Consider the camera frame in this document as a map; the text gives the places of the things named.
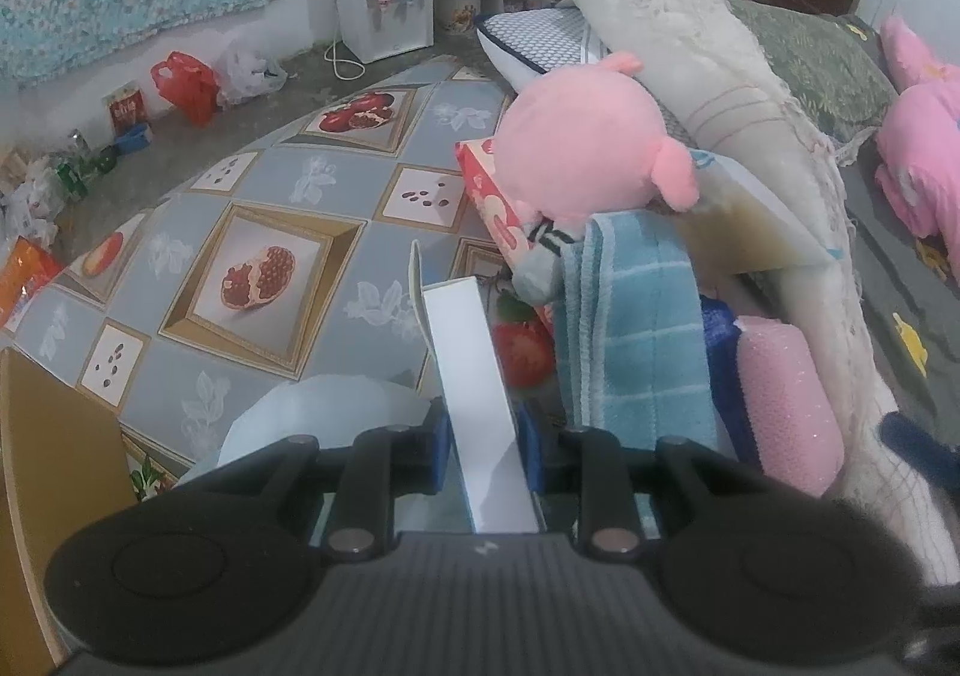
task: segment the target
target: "red box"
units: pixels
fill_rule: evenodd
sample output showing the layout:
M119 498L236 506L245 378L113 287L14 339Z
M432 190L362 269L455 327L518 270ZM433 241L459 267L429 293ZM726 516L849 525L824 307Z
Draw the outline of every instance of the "red box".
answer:
M456 156L464 175L464 188L480 214L487 231L496 243L504 260L515 268L531 249L520 219L511 207L509 196L496 185L493 167L493 138L457 142ZM553 333L550 306L537 308L544 326Z

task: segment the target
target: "plastic bag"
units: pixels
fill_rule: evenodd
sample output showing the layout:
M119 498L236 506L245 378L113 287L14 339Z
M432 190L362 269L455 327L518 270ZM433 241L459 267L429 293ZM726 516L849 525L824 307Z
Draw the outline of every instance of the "plastic bag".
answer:
M244 38L233 40L214 64L220 83L218 101L231 107L253 97L272 94L283 87L287 73Z
M32 161L27 180L4 199L7 244L18 237L49 250L56 237L54 219L66 206L64 188L47 159Z
M213 69L192 55L174 50L150 70L160 95L184 112L195 126L206 126L217 109Z

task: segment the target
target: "cardboard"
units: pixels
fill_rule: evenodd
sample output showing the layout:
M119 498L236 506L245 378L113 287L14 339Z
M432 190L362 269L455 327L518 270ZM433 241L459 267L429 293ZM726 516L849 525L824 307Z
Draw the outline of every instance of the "cardboard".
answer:
M43 592L51 556L78 530L135 504L136 496L109 409L12 348L0 353L0 446L3 660L17 676L45 676L65 656Z
M424 287L414 241L410 294L440 372L474 532L539 532L476 278Z

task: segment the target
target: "red snack box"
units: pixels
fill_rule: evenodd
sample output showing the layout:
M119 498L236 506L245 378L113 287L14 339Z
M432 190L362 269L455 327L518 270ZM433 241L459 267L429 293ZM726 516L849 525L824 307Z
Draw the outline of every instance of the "red snack box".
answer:
M104 98L104 104L110 113L110 123L113 124L113 134L116 137L122 137L140 123L149 122L143 92L136 83L128 83L109 94Z
M511 207L509 196L496 185L493 167L493 138L457 142L455 153L464 175L464 188L480 214L487 231L496 243L504 260L515 268L531 249L520 219ZM550 307L536 310L544 325L553 333Z

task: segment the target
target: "pink plush doll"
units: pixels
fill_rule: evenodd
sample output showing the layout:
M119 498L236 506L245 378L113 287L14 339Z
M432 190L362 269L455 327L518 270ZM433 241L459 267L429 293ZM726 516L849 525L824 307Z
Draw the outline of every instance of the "pink plush doll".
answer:
M697 201L693 159L668 137L654 98L616 52L553 70L523 89L496 131L497 185L522 223L541 216L582 233L594 213L641 208L659 193L674 210Z

